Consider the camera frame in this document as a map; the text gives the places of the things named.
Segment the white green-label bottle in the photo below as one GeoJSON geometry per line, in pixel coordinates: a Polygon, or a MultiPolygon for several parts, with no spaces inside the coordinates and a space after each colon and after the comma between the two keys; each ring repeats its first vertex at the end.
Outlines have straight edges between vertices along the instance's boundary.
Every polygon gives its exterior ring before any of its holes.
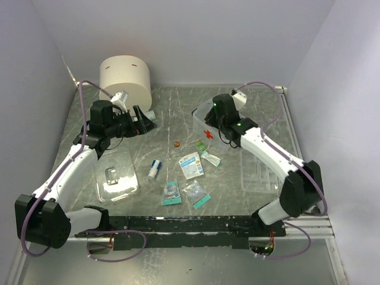
{"type": "Polygon", "coordinates": [[[154,113],[153,110],[147,112],[145,115],[146,115],[146,117],[148,117],[149,120],[151,120],[151,121],[154,121],[154,120],[156,119],[156,115],[155,115],[155,113],[154,113]]]}

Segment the clear plastic medicine box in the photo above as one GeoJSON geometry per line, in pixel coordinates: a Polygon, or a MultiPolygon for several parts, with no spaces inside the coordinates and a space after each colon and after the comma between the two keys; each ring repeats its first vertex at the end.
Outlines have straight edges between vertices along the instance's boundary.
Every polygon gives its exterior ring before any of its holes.
{"type": "Polygon", "coordinates": [[[220,133],[222,137],[221,140],[218,129],[206,124],[205,117],[212,107],[213,101],[210,99],[201,103],[192,112],[193,133],[196,134],[208,148],[212,148],[218,153],[225,153],[229,149],[236,147],[236,144],[233,142],[231,144],[225,144],[223,141],[228,142],[225,136],[220,133]]]}

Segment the teal-edged clear bag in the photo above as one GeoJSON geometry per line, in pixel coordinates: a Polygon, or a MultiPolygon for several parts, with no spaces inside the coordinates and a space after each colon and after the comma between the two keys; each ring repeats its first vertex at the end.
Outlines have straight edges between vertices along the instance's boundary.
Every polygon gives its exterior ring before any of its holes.
{"type": "Polygon", "coordinates": [[[192,184],[182,189],[188,197],[193,207],[197,210],[211,199],[210,195],[203,189],[200,183],[195,180],[192,184]]]}
{"type": "Polygon", "coordinates": [[[182,203],[181,193],[179,191],[178,182],[168,182],[163,189],[161,205],[177,205],[182,203]]]}

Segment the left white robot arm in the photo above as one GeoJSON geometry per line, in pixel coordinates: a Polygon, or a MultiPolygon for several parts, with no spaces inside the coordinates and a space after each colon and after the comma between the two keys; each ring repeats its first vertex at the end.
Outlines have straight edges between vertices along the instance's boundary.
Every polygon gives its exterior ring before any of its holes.
{"type": "Polygon", "coordinates": [[[109,212],[98,206],[65,213],[64,208],[79,181],[108,150],[114,138],[144,135],[157,127],[139,106],[135,116],[108,100],[96,100],[90,108],[80,133],[69,153],[54,173],[31,195],[20,195],[15,201],[17,236],[22,246],[27,242],[61,248],[71,235],[91,231],[98,237],[111,229],[109,212]]]}

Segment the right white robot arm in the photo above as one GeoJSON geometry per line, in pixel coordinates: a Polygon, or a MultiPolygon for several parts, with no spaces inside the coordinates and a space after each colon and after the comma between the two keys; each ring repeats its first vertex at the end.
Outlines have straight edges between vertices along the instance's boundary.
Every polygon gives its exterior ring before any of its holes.
{"type": "Polygon", "coordinates": [[[263,128],[257,127],[252,119],[242,118],[231,95],[213,97],[205,123],[224,136],[222,141],[225,144],[256,156],[283,183],[280,196],[253,213],[252,229],[256,235],[265,236],[274,223],[299,217],[320,201],[324,204],[324,210],[327,209],[319,164],[291,156],[265,135],[263,128]]]}

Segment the white blue gauze packet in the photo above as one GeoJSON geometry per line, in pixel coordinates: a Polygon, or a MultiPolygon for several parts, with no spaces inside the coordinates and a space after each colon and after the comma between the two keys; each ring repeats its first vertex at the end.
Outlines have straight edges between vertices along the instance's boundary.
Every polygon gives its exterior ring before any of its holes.
{"type": "Polygon", "coordinates": [[[183,156],[179,160],[179,165],[186,180],[204,175],[198,152],[183,156]]]}

